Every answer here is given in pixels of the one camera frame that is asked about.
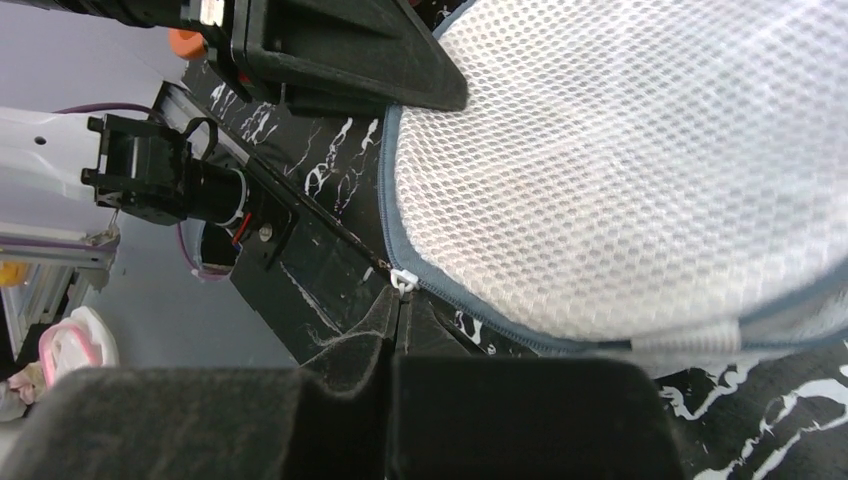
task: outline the marble surface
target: marble surface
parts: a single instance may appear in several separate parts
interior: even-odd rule
[[[435,27],[460,1],[416,7]],[[183,81],[233,133],[385,258],[377,206],[382,119],[296,118],[244,104],[203,63]],[[479,321],[448,311],[491,355],[532,355]],[[657,381],[690,478],[848,477],[848,343],[780,360],[691,369]]]

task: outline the pink trim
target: pink trim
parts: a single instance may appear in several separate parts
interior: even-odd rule
[[[38,355],[41,357],[41,369],[44,371],[44,381],[48,387],[52,386],[56,381],[56,359],[53,356],[53,341],[56,338],[56,334],[62,330],[68,330],[77,337],[80,345],[82,345],[83,353],[91,366],[99,366],[103,363],[102,357],[97,353],[94,345],[91,344],[88,335],[80,327],[67,323],[53,325],[38,339]]]

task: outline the bolt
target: bolt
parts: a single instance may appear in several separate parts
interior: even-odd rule
[[[273,234],[274,229],[271,228],[271,224],[266,223],[265,225],[262,225],[262,228],[259,229],[259,240],[267,242],[268,240],[271,240],[271,235]]]

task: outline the yellow object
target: yellow object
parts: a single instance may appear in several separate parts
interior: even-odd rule
[[[0,287],[14,287],[26,281],[28,265],[20,262],[0,262]]]

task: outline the mesh laundry bag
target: mesh laundry bag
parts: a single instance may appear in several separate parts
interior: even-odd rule
[[[396,268],[545,354],[843,337],[848,2],[470,0],[436,35],[469,103],[388,112]]]

